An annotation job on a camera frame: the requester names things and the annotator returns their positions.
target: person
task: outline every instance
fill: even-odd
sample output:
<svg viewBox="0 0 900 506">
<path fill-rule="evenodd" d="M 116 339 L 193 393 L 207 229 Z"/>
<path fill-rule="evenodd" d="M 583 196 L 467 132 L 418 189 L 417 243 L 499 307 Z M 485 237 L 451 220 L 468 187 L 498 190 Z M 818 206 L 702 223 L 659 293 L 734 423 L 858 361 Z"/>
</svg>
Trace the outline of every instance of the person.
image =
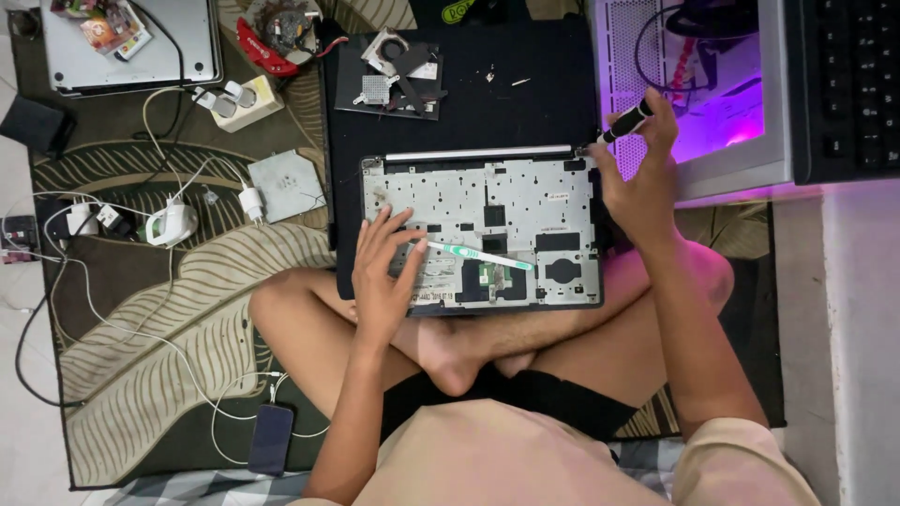
<svg viewBox="0 0 900 506">
<path fill-rule="evenodd" d="M 592 147 L 603 201 L 635 250 L 603 269 L 598 309 L 480 318 L 406 318 L 425 242 L 396 279 L 396 231 L 411 215 L 363 221 L 342 301 L 326 271 L 263 282 L 250 316 L 331 426 L 294 506 L 665 504 L 617 469 L 609 441 L 670 385 L 687 445 L 676 504 L 818 504 L 779 452 L 716 315 L 727 261 L 674 224 L 678 125 L 654 90 L 647 154 L 625 182 Z"/>
</svg>

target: foot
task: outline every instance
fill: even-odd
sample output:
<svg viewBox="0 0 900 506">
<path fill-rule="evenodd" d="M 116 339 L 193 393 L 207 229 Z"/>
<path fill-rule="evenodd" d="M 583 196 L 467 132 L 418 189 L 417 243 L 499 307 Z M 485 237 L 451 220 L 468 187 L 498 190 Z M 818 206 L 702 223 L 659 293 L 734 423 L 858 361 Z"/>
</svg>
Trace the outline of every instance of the foot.
<svg viewBox="0 0 900 506">
<path fill-rule="evenodd" d="M 472 388 L 485 361 L 471 356 L 466 338 L 440 318 L 408 318 L 391 344 L 428 373 L 441 392 L 458 397 Z"/>
<path fill-rule="evenodd" d="M 494 360 L 494 366 L 497 370 L 507 378 L 517 375 L 522 369 L 528 369 L 531 363 L 537 357 L 536 351 L 529 351 L 520 355 L 511 355 L 509 357 L 497 358 Z"/>
</svg>

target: keyboard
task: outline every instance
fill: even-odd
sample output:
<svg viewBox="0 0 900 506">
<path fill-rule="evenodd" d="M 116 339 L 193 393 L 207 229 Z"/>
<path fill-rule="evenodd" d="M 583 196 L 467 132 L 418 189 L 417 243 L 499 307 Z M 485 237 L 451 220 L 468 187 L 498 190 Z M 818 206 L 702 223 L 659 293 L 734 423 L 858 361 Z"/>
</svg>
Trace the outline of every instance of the keyboard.
<svg viewBox="0 0 900 506">
<path fill-rule="evenodd" d="M 788 32 L 792 3 L 786 1 Z M 808 155 L 801 160 L 808 171 L 795 170 L 795 179 L 900 176 L 900 0 L 804 0 L 800 8 L 802 46 L 795 41 L 792 50 L 788 40 L 787 61 L 792 98 L 798 80 L 806 87 L 802 126 L 809 135 L 802 141 L 808 151 L 799 154 Z M 791 109 L 794 115 L 797 104 Z"/>
</svg>

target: laptop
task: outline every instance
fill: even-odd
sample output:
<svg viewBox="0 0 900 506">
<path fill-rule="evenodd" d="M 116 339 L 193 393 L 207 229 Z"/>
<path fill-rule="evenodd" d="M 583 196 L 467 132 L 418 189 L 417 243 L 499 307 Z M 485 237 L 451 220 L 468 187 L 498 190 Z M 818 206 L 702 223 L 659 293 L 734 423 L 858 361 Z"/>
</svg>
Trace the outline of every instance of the laptop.
<svg viewBox="0 0 900 506">
<path fill-rule="evenodd" d="M 153 39 L 129 61 L 101 55 L 88 44 L 77 20 L 50 12 L 40 0 L 50 88 L 64 96 L 109 95 L 178 86 L 175 45 L 150 19 L 141 19 Z M 154 0 L 140 4 L 166 28 L 184 55 L 186 86 L 222 78 L 219 23 L 212 0 Z"/>
<path fill-rule="evenodd" d="M 603 304 L 595 167 L 571 146 L 364 157 L 362 214 L 373 220 L 387 204 L 412 207 L 405 228 L 448 247 L 428 248 L 410 315 L 595 308 Z M 397 249 L 392 275 L 412 247 Z M 530 268 L 474 258 L 479 253 Z"/>
</svg>

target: phone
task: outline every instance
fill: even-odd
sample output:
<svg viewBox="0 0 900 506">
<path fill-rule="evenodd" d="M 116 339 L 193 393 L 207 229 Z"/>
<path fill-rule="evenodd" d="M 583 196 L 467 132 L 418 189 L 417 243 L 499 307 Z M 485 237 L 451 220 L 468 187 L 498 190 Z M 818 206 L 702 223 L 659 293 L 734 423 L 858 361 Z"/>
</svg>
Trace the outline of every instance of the phone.
<svg viewBox="0 0 900 506">
<path fill-rule="evenodd" d="M 274 404 L 259 406 L 247 469 L 253 473 L 281 476 L 291 441 L 293 411 Z"/>
</svg>

